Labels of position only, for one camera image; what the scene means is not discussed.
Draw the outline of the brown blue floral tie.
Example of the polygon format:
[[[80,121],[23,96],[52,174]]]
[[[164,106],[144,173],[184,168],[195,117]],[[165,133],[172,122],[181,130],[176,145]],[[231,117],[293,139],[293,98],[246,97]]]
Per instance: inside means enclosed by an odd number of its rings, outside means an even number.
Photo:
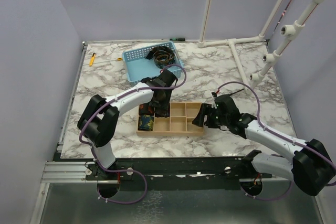
[[[170,116],[170,103],[167,100],[155,101],[154,103],[155,112],[154,115],[157,118],[168,118]]]

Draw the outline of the wooden compartment tray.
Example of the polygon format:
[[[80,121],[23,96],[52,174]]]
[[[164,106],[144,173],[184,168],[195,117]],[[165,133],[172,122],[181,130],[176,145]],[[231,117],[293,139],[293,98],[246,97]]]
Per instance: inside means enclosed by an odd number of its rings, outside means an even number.
[[[143,137],[202,136],[204,135],[204,128],[192,124],[200,107],[201,103],[199,102],[172,102],[170,103],[170,116],[168,118],[157,118],[154,115],[153,131],[139,131],[137,124],[136,133]]]

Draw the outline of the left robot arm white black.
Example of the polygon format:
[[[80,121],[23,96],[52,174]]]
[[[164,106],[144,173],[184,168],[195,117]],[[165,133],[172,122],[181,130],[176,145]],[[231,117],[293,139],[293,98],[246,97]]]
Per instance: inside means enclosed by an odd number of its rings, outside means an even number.
[[[90,147],[102,178],[110,179],[116,172],[116,157],[110,141],[119,117],[141,104],[153,102],[159,106],[167,105],[176,82],[177,77],[165,69],[159,76],[144,78],[117,95],[103,98],[97,94],[89,100],[77,123],[79,141]]]

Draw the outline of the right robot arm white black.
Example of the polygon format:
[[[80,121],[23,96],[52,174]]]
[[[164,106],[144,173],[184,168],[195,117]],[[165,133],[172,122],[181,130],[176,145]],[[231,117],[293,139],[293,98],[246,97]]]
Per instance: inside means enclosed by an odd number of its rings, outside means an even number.
[[[203,103],[193,125],[212,129],[226,127],[231,133],[255,141],[277,153],[252,151],[241,164],[246,177],[267,173],[286,178],[304,193],[316,196],[335,177],[335,167],[324,145],[316,140],[301,140],[263,125],[257,117],[241,113],[234,100],[220,95],[214,104]]]

